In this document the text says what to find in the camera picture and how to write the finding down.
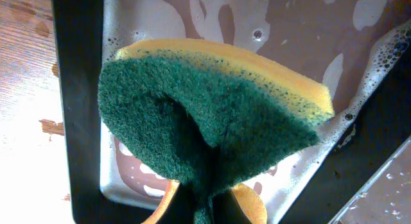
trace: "green scouring pad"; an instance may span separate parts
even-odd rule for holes
[[[138,42],[103,66],[103,122],[163,177],[190,188],[196,223],[211,198],[314,145],[333,116],[325,86],[244,49],[204,40]]]

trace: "wooden surface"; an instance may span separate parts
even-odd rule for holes
[[[51,0],[0,0],[0,223],[73,223],[62,120]]]

